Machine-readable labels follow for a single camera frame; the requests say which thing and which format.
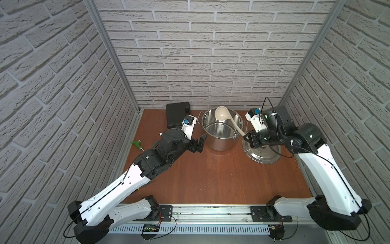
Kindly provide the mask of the stainless steel pot lid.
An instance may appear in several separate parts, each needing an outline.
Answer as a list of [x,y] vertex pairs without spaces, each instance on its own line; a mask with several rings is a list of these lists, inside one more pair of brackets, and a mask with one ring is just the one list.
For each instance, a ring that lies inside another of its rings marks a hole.
[[280,145],[267,145],[259,148],[253,148],[252,150],[243,150],[250,159],[260,164],[273,164],[281,158],[282,153]]

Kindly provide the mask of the cream plastic ladle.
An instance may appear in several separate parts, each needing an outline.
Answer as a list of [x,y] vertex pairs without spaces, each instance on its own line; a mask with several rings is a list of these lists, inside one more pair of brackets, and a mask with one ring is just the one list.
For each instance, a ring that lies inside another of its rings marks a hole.
[[237,125],[237,123],[234,121],[233,117],[231,116],[229,110],[224,106],[219,106],[216,108],[214,116],[219,121],[226,121],[230,120],[233,123],[233,126],[235,129],[244,137],[245,133],[241,130],[241,128]]

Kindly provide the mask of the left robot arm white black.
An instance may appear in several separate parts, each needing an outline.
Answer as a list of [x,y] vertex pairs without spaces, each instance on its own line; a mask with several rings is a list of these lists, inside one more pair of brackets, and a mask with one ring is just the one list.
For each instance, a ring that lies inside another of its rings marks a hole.
[[153,196],[119,206],[136,190],[167,171],[186,151],[202,152],[207,135],[191,139],[177,128],[166,130],[160,140],[134,160],[127,171],[95,196],[68,205],[74,237],[81,244],[95,244],[108,232],[133,220],[159,220],[160,206]]

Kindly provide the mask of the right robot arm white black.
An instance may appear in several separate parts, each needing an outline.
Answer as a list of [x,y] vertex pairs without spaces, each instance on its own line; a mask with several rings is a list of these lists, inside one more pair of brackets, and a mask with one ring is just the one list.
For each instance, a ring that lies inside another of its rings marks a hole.
[[325,230],[356,230],[362,222],[360,215],[369,212],[371,202],[350,186],[320,128],[311,123],[296,126],[284,106],[265,111],[253,108],[245,117],[254,127],[243,137],[250,149],[284,146],[306,165],[322,192],[310,198],[275,196],[268,207],[280,216],[312,219]]

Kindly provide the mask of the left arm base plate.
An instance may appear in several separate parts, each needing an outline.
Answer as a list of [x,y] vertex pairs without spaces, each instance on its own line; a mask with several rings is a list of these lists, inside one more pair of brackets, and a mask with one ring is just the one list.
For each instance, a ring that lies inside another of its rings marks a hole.
[[154,208],[143,221],[170,222],[172,219],[172,211],[172,205],[160,205],[159,207]]

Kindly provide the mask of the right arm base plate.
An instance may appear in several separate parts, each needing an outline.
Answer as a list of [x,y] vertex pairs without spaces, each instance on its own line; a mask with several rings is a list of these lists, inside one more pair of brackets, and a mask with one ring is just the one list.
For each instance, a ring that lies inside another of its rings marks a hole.
[[290,223],[292,222],[291,216],[281,216],[274,207],[268,207],[265,205],[254,205],[250,207],[251,217],[253,222],[278,222],[278,223]]

